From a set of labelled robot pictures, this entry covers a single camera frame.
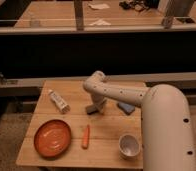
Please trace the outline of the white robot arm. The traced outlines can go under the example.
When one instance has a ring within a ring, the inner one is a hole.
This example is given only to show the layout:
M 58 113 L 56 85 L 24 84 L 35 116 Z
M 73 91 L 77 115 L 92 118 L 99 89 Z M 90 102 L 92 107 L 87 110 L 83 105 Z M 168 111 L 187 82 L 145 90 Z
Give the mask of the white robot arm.
M 109 84 L 102 71 L 88 77 L 83 88 L 99 110 L 106 98 L 141 108 L 143 171 L 196 171 L 189 103 L 178 88 Z

